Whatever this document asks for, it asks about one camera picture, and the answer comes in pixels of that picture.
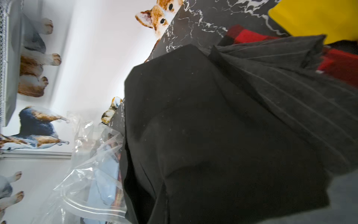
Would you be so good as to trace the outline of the black buttoned shirt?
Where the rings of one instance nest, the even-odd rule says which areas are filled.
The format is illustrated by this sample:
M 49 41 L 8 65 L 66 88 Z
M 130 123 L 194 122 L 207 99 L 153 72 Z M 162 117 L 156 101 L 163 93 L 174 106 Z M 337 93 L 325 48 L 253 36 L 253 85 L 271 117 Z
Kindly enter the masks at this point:
M 121 174 L 134 224 L 250 224 L 330 204 L 312 147 L 192 45 L 128 75 Z

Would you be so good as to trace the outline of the light blue shirt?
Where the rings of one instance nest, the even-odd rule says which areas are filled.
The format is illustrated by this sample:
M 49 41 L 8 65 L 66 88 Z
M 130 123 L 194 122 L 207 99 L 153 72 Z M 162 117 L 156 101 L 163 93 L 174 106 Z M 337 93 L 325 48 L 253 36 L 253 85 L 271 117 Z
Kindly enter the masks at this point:
M 122 208 L 121 202 L 117 201 L 117 198 L 122 196 L 123 189 L 118 174 L 118 158 L 112 153 L 104 155 L 94 169 L 94 179 L 90 184 L 86 202 L 86 206 L 100 213 L 99 219 L 81 218 L 82 224 L 127 222 L 126 208 Z

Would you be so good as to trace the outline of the clear plastic vacuum bag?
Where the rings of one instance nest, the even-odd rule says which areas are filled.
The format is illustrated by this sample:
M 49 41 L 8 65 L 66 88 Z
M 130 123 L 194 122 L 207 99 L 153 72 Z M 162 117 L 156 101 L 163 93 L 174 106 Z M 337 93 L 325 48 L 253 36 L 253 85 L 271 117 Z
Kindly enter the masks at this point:
M 81 224 L 81 218 L 99 219 L 99 212 L 86 206 L 89 188 L 94 179 L 94 169 L 104 155 L 112 153 L 119 161 L 124 137 L 122 132 L 94 121 L 90 116 L 68 113 L 74 131 L 74 150 L 70 167 L 64 179 L 56 185 L 32 220 L 33 224 Z M 124 188 L 117 198 L 126 208 Z

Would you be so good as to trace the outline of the dark grey pinstripe shirt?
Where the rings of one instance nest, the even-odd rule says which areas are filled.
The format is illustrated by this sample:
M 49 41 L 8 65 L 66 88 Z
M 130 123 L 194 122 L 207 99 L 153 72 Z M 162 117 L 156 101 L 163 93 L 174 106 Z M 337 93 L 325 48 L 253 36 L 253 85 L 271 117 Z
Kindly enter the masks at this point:
M 213 46 L 228 79 L 305 139 L 333 175 L 358 168 L 358 90 L 317 69 L 324 36 Z

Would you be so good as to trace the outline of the red black plaid shirt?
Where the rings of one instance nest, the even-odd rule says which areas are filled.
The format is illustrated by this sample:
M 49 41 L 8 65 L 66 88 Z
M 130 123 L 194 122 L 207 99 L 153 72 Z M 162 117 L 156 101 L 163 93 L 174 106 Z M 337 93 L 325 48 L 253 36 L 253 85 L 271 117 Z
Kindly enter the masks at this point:
M 277 37 L 261 35 L 250 31 L 241 25 L 231 27 L 220 40 L 219 46 L 228 46 L 241 43 L 255 43 L 267 40 L 276 40 Z M 318 70 L 347 84 L 358 87 L 358 55 L 328 46 L 324 49 L 323 62 Z

